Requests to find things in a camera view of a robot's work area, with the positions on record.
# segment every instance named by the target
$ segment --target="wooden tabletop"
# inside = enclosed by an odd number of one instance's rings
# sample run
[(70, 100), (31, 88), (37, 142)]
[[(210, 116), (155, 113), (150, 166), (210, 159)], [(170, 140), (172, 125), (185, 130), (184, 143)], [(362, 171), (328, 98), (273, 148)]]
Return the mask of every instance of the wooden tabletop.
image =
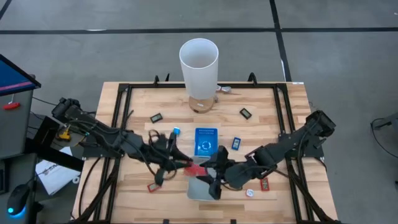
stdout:
[[(111, 125), (119, 83), (106, 82), (103, 85), (96, 118)], [(303, 84), (287, 83), (290, 105), (296, 128), (305, 123), (310, 114), (307, 94)], [(244, 161), (244, 155), (261, 145), (277, 142), (280, 133), (274, 94), (270, 88), (234, 88), (231, 94), (217, 93), (219, 103), (205, 114), (197, 114), (188, 106), (188, 96), (183, 88), (138, 88), (133, 89), (130, 109), (134, 109), (127, 128), (141, 134), (145, 142), (148, 131), (156, 129), (167, 136), (174, 127), (181, 129), (177, 139), (178, 148), (188, 156), (193, 156), (195, 128), (211, 127), (218, 129), (218, 141), (229, 151), (229, 158)], [(284, 99), (279, 94), (286, 129), (289, 130)], [(239, 111), (245, 107), (252, 117), (243, 118)], [(123, 103), (118, 125), (121, 123)], [(163, 120), (152, 124), (150, 117), (162, 113)], [(241, 138), (238, 151), (231, 150), (234, 137)], [(80, 185), (73, 208), (78, 216), (78, 201), (88, 170), (95, 159), (85, 162)], [(308, 188), (319, 206), (330, 217), (337, 214), (330, 192), (325, 168), (315, 159), (303, 159)], [(103, 159), (99, 161), (88, 180), (83, 209), (86, 208), (98, 191)], [(279, 170), (287, 173), (285, 162), (278, 164)], [(147, 185), (154, 182), (147, 167), (134, 159), (124, 157), (119, 171), (112, 223), (162, 223), (169, 219), (171, 223), (229, 223), (237, 219), (238, 223), (295, 223), (292, 196), (287, 178), (272, 173), (268, 176), (270, 191), (260, 190), (259, 180), (250, 180), (243, 191), (235, 192), (223, 189), (221, 200), (203, 202), (187, 197), (188, 178), (179, 170), (177, 176), (165, 181), (162, 188), (149, 193)], [(253, 189), (254, 196), (246, 196), (246, 189)], [(300, 204), (303, 218), (306, 218), (302, 196)], [(104, 218), (108, 195), (105, 195), (101, 217)]]

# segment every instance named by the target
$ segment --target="computer mouse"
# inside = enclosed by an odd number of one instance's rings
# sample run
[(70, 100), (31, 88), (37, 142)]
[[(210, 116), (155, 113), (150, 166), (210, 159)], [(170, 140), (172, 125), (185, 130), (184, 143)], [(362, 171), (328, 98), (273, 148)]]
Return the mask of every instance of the computer mouse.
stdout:
[(10, 194), (7, 202), (7, 212), (10, 215), (20, 214), (26, 205), (30, 188), (27, 184), (18, 185)]

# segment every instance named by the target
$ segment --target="computer monitor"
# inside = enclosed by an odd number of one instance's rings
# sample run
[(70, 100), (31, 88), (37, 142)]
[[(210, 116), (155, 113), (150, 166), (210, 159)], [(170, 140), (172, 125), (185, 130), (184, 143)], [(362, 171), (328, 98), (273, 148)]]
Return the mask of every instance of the computer monitor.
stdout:
[(0, 96), (40, 88), (42, 85), (0, 54)]

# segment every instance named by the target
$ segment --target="concrete floor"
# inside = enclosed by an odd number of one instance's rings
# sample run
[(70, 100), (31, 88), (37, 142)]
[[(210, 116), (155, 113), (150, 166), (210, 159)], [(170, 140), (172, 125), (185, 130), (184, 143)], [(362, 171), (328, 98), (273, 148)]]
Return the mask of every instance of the concrete floor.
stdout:
[[(278, 0), (282, 28), (398, 27), (398, 2)], [(138, 29), (176, 27), (273, 27), (268, 1), (214, 0), (12, 0), (0, 30)], [(171, 73), (182, 80), (179, 47), (204, 37), (220, 49), (220, 81), (283, 81), (274, 33), (0, 35), (0, 53), (42, 88), (34, 95), (56, 102), (79, 99), (96, 109), (105, 81), (150, 81)], [(396, 223), (398, 160), (375, 143), (369, 123), (398, 112), (398, 32), (283, 34), (294, 82), (305, 82), (313, 109), (337, 124), (324, 146), (339, 219), (346, 223)], [(37, 101), (32, 111), (50, 114)], [(376, 133), (398, 154), (390, 128)], [(44, 223), (65, 222), (76, 185), (69, 185), (40, 214)]]

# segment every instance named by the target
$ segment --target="paper sheet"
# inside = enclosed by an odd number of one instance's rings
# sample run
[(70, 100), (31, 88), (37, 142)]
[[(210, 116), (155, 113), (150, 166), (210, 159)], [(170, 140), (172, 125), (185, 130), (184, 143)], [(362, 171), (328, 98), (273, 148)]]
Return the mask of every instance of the paper sheet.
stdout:
[[(66, 153), (68, 155), (72, 155), (70, 147), (64, 147), (60, 150), (60, 152)], [(39, 174), (46, 169), (54, 166), (53, 162), (45, 161), (36, 164), (36, 174)], [(49, 195), (53, 195), (57, 193), (62, 187), (67, 185), (69, 181), (73, 178), (80, 175), (80, 172), (56, 165), (54, 168), (44, 172), (39, 175), (40, 180), (42, 181), (45, 190)]]

